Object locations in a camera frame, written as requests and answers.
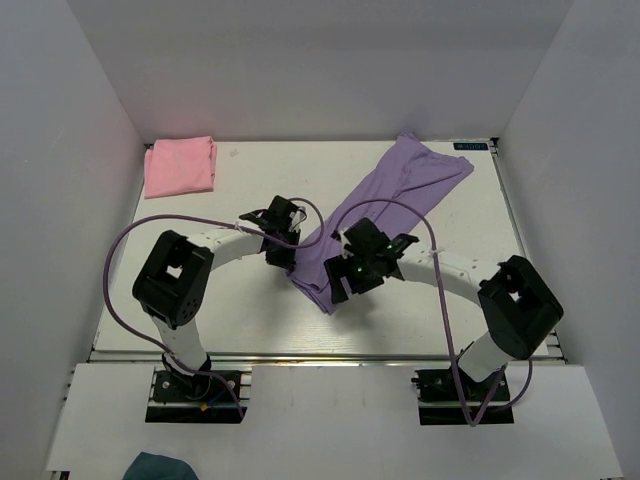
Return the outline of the purple t shirt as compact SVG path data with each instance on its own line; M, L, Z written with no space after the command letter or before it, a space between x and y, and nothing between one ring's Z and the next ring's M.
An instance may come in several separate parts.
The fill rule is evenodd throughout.
M407 207L427 215L473 172L466 158L437 153L414 134L400 133L376 167L324 221L325 230L315 229L305 238L289 280L322 313L333 314L337 306L331 302L324 261L340 254L341 247L331 233L363 217L391 238L409 233L419 219Z

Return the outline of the pink t shirt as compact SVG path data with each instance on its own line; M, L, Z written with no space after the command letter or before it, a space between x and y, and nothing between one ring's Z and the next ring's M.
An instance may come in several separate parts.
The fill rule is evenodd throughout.
M211 136L157 140L144 156L144 198L212 192L216 158Z

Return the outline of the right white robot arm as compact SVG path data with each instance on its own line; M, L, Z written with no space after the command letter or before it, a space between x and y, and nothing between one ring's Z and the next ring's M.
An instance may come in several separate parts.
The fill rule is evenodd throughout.
M453 390L472 399L488 378L513 360L528 360L564 316L564 309L531 262L518 255L492 263L439 252L418 237L389 238L363 218L331 238L341 252L324 262L331 302L345 302L388 278L422 283L477 305L487 332L458 357Z

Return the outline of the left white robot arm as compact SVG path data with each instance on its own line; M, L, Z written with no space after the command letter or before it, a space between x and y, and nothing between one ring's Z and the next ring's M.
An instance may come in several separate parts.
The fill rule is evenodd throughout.
M303 207L276 196L268 208L246 213L230 226L191 236L167 230L156 241L132 294L158 329L168 348L163 361L178 373L177 387L188 398L202 398L211 387L210 359L195 321L210 274L259 254L267 264L293 271L305 219Z

